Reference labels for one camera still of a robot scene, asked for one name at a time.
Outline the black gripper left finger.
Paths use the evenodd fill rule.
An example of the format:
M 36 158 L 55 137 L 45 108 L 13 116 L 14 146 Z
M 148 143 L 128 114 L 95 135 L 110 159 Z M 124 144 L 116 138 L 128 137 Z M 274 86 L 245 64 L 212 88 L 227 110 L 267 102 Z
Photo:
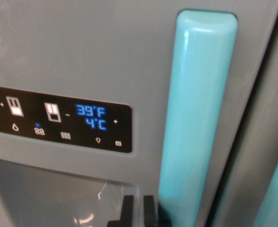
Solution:
M 132 227 L 133 203 L 133 195 L 125 195 L 123 197 L 121 215 L 119 220 L 120 227 Z

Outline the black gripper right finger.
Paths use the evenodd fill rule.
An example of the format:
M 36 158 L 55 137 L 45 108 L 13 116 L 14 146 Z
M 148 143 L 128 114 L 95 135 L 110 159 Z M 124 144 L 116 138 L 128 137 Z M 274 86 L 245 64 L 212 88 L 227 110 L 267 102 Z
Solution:
M 153 195 L 143 196 L 144 205 L 144 226 L 157 227 L 158 220 L 156 215 L 155 201 Z

